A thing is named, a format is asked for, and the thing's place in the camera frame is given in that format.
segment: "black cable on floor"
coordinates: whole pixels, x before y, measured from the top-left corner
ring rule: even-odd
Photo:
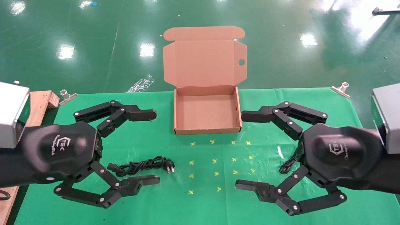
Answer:
[[[0,201],[9,200],[11,198],[10,193],[8,193],[7,191],[0,190],[0,194],[3,194],[5,196],[5,197],[0,197]]]
[[[117,166],[115,164],[108,164],[107,170],[110,170],[115,173],[117,177],[124,177],[127,175],[135,175],[140,170],[145,169],[158,169],[163,168],[168,173],[170,171],[175,172],[175,164],[172,160],[166,159],[162,156],[157,156],[154,159],[148,159],[141,162],[129,162],[129,164]]]
[[[279,172],[281,174],[287,174],[297,162],[297,157],[298,153],[295,152],[290,159],[283,163],[283,165],[279,168]]]

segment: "box lid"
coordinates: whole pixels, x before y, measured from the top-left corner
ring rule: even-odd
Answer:
[[[164,80],[176,87],[232,85],[247,78],[247,46],[234,26],[171,28],[163,48]]]

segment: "cardboard box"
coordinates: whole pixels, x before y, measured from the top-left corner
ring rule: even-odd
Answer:
[[[236,85],[247,78],[247,46],[239,27],[182,27],[164,33],[164,79],[174,91],[177,135],[238,133]]]

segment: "clear plastic wrap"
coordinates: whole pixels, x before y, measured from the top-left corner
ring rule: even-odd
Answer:
[[[148,74],[145,78],[140,79],[138,82],[132,85],[132,87],[129,88],[127,93],[145,92],[153,83],[154,83],[154,78],[150,74]]]

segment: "tek logo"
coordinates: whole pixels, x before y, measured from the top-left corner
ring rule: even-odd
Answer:
[[[68,147],[70,145],[71,138],[63,137],[57,140],[57,147],[61,147],[60,151],[65,151],[64,147]]]
[[[58,139],[60,136],[57,135],[54,140],[53,140],[53,145],[51,146],[51,155],[55,155],[56,154],[56,147],[60,148],[60,151],[65,151],[65,147],[68,147],[70,145],[71,142],[71,138],[68,137],[63,137]]]
[[[335,155],[340,155],[344,152],[342,144],[336,143],[329,144],[329,151]]]

